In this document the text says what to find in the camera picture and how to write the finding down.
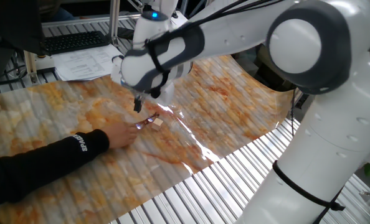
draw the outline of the robotic arm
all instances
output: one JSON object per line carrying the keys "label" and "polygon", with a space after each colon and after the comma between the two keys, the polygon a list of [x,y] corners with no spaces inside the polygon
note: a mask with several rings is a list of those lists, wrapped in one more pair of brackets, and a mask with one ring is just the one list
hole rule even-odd
{"label": "robotic arm", "polygon": [[112,73],[140,110],[143,98],[164,97],[188,73],[188,61],[265,41],[283,77],[318,95],[239,224],[313,223],[339,208],[330,202],[370,154],[370,0],[296,2],[215,0],[175,30],[164,14],[145,13]]}

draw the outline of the metal pole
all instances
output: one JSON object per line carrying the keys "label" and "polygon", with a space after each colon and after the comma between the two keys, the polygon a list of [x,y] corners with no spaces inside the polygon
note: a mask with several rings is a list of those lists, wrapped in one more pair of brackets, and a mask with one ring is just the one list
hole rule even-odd
{"label": "metal pole", "polygon": [[183,0],[183,3],[181,4],[181,13],[185,16],[185,12],[186,12],[186,8],[187,8],[187,0]]}
{"label": "metal pole", "polygon": [[30,77],[31,84],[41,84],[37,76],[36,58],[34,57],[34,54],[24,50],[24,61],[26,63],[27,74]]}
{"label": "metal pole", "polygon": [[111,0],[110,2],[110,21],[109,21],[109,39],[113,46],[118,46],[117,28],[118,13],[120,11],[120,0]]}
{"label": "metal pole", "polygon": [[189,18],[192,18],[192,16],[194,16],[197,12],[198,12],[198,10],[200,9],[200,7],[202,7],[202,5],[204,4],[204,2],[205,2],[206,0],[201,0],[198,4],[197,4],[197,6],[193,9],[193,11],[190,13],[190,15],[189,15]]}

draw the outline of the orange patterned sheet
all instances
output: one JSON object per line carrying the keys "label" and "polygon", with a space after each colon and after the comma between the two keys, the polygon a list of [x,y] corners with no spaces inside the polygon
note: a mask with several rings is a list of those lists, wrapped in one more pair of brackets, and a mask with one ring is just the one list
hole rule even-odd
{"label": "orange patterned sheet", "polygon": [[171,106],[147,102],[140,114],[132,94],[110,77],[4,93],[0,156],[154,112],[164,123],[160,131],[147,126],[134,145],[102,154],[20,203],[0,205],[0,223],[108,223],[273,130],[291,97],[263,86],[226,56],[195,62],[176,82]]}

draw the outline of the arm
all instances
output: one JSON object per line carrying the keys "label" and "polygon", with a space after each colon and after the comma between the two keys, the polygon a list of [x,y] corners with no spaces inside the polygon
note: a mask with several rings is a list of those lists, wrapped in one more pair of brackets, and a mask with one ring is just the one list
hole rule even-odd
{"label": "arm", "polygon": [[97,129],[12,157],[0,157],[0,203],[18,202],[28,193],[90,162],[109,148]]}

